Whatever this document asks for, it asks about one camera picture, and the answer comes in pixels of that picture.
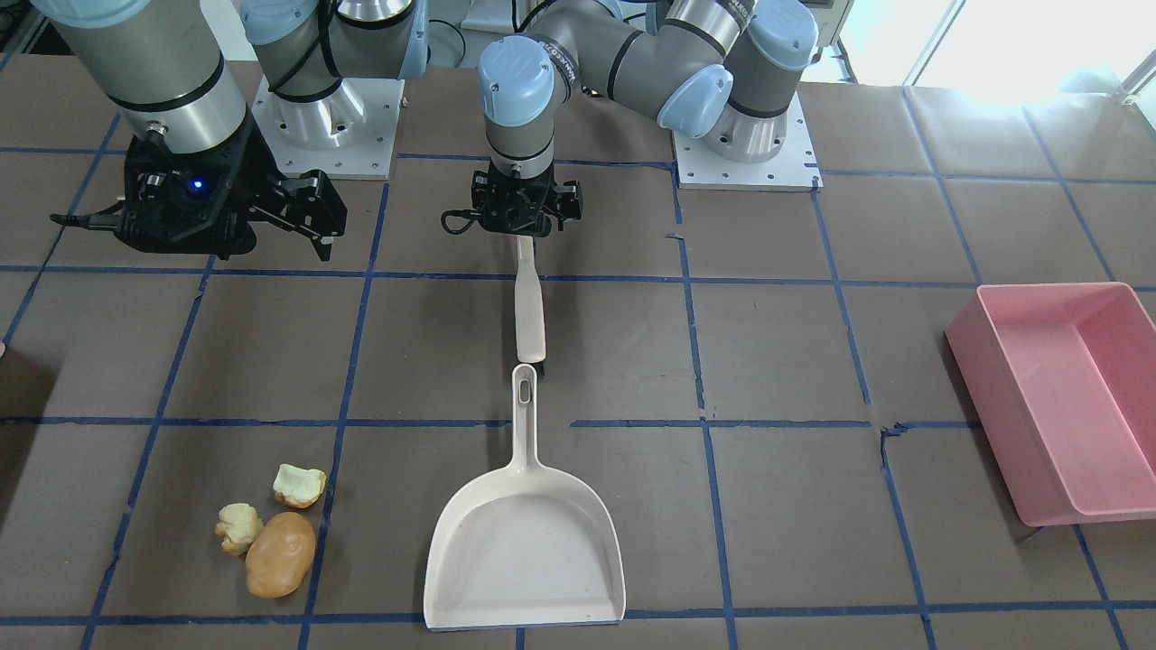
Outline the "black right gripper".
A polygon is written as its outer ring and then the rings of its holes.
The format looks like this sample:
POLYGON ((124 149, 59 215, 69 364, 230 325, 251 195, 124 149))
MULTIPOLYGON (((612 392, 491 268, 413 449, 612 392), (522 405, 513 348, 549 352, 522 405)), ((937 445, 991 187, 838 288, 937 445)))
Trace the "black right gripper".
POLYGON ((277 171, 252 116, 208 152, 170 152, 165 136, 133 136, 125 160, 126 202, 116 239, 146 254, 247 254, 251 222, 306 237, 329 263, 348 209, 323 170, 277 171))

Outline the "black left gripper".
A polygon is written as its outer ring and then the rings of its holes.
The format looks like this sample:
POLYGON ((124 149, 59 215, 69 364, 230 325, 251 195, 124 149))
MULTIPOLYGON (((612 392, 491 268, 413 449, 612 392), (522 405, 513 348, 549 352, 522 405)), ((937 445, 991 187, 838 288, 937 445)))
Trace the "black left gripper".
POLYGON ((486 172, 473 173, 470 201, 484 230, 516 236, 544 237, 553 232, 554 219, 563 229, 569 219, 583 216, 581 183, 557 184, 553 164, 526 178, 502 173, 491 164, 486 172))

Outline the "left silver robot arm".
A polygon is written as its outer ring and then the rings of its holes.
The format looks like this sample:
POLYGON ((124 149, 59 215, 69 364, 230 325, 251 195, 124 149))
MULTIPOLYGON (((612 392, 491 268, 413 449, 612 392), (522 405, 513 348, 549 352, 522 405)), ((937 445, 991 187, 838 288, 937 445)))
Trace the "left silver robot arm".
POLYGON ((581 185, 555 180, 555 116, 583 88, 740 164, 780 152, 796 86, 820 44, 800 1, 660 1, 652 32, 612 1, 538 5, 491 42, 476 73, 490 147, 470 209, 490 232, 544 237, 581 217, 581 185))

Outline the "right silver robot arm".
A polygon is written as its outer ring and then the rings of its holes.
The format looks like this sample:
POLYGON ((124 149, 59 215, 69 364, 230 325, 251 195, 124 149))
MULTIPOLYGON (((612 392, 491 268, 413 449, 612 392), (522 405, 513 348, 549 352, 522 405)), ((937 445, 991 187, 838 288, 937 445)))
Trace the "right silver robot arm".
MULTIPOLYGON (((197 1, 37 1, 134 131, 123 197, 54 214, 144 254, 255 248, 253 223, 310 241, 323 263, 348 210, 323 170, 284 173, 197 1)), ((425 1, 243 1, 238 8, 273 95, 302 145, 347 145, 365 108, 347 79, 417 79, 428 65, 425 1)))

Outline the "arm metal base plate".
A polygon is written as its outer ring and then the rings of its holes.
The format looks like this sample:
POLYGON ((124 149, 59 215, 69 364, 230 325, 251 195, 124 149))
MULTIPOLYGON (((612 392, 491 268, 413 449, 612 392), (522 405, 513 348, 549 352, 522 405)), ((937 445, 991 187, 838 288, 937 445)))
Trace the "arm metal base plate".
POLYGON ((707 135, 672 136, 683 189, 809 192, 825 186, 798 94, 784 115, 759 119, 725 108, 707 135))
POLYGON ((388 180, 405 86, 401 79, 344 79, 329 97, 294 103, 261 79, 252 112, 280 172, 388 180))

